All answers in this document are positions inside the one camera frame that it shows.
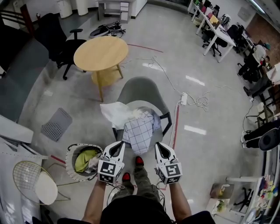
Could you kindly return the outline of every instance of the checkered cloth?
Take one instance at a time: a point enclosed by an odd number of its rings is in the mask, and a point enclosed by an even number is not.
[[[131,144],[134,153],[140,155],[148,152],[153,130],[158,128],[158,119],[155,121],[154,116],[145,111],[140,118],[125,123],[122,140]]]

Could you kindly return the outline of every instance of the white plastic bag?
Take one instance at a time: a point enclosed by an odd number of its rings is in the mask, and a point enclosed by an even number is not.
[[[138,118],[142,112],[138,109],[132,111],[127,105],[121,102],[100,104],[103,116],[112,122],[116,129],[124,129],[124,124],[131,119]]]

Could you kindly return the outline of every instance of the red shoe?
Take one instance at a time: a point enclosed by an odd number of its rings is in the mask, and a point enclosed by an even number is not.
[[[135,164],[136,164],[136,166],[144,166],[144,161],[140,156],[136,156]]]
[[[122,182],[130,182],[130,173],[124,173],[124,175],[122,176]]]

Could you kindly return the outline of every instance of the white cylinder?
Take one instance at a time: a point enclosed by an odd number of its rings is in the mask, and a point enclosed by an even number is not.
[[[72,15],[72,6],[70,0],[57,1],[59,7],[59,13],[61,18],[66,18]]]
[[[76,4],[80,16],[88,13],[88,0],[76,0]]]

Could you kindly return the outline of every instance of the power strip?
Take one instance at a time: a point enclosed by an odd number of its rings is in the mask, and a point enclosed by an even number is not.
[[[182,99],[181,99],[181,105],[186,106],[187,105],[187,99],[188,99],[188,94],[183,93],[182,94]]]

